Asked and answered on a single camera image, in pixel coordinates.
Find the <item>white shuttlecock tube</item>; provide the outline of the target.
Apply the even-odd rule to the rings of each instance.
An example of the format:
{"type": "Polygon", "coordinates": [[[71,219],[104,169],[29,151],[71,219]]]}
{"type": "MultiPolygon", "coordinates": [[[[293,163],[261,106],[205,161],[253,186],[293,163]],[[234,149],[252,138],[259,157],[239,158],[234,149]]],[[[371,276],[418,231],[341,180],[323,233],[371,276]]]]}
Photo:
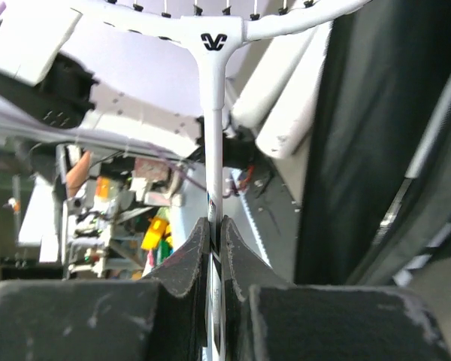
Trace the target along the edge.
{"type": "Polygon", "coordinates": [[[256,146],[275,159],[291,156],[310,130],[332,23],[274,38],[231,109],[256,129],[256,146]]]}

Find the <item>white badminton racket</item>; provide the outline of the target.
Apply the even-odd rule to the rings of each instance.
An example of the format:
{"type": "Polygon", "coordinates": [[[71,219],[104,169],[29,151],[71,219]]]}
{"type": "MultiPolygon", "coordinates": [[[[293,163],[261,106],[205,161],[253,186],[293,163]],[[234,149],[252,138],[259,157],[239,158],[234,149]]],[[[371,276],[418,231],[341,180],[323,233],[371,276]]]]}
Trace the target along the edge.
{"type": "Polygon", "coordinates": [[[257,20],[240,16],[182,16],[169,19],[139,13],[106,1],[70,1],[84,16],[95,17],[121,30],[164,38],[187,49],[198,66],[199,92],[204,115],[204,152],[207,218],[210,225],[210,261],[207,311],[207,350],[212,360],[226,359],[225,315],[220,280],[220,228],[222,223],[222,110],[225,106],[226,65],[232,54],[252,41],[303,32],[351,14],[364,1],[314,1],[284,15],[257,20]]]}

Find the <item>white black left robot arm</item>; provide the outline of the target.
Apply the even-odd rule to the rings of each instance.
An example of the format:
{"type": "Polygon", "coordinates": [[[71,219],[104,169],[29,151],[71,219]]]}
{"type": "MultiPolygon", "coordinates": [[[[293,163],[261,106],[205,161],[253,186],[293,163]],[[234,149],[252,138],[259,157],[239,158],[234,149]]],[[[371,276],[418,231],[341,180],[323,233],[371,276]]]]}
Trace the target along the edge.
{"type": "Polygon", "coordinates": [[[121,92],[63,51],[78,19],[0,18],[0,135],[192,159],[201,121],[121,92]]]}

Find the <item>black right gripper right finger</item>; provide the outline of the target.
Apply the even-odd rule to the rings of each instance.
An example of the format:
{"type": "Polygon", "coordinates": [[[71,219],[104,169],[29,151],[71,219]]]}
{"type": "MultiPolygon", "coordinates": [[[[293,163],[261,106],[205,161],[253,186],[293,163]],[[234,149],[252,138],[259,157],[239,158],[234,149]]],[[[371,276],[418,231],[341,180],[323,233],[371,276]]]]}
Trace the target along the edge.
{"type": "Polygon", "coordinates": [[[227,360],[450,360],[434,315],[398,287],[297,286],[221,227],[227,360]]]}

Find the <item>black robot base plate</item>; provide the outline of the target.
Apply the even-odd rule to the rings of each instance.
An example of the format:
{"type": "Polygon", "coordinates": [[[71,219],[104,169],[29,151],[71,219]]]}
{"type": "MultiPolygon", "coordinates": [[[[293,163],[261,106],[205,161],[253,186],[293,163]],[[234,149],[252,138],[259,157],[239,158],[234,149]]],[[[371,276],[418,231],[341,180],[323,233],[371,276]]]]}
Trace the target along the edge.
{"type": "MultiPolygon", "coordinates": [[[[273,161],[266,156],[256,153],[249,168],[234,171],[233,175],[247,182],[247,188],[241,193],[245,194],[272,269],[283,279],[292,281],[301,206],[293,199],[273,161]]],[[[254,236],[247,244],[259,254],[254,236]]]]}

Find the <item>pink sport racket bag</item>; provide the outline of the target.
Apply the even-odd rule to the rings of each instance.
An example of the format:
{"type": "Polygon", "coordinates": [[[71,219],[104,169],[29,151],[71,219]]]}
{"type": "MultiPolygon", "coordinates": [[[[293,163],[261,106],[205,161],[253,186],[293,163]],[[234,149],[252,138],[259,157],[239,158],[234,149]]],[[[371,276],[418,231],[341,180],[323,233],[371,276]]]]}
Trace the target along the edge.
{"type": "Polygon", "coordinates": [[[296,285],[397,287],[450,217],[451,1],[368,2],[332,25],[296,285]]]}

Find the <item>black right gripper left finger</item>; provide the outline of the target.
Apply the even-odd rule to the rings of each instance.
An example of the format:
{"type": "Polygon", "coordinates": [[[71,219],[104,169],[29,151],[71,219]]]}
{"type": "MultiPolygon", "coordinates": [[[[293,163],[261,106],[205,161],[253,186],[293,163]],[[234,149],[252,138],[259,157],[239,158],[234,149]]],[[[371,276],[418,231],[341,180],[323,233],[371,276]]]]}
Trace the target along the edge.
{"type": "Polygon", "coordinates": [[[139,281],[0,282],[0,360],[197,360],[210,226],[139,281]]]}

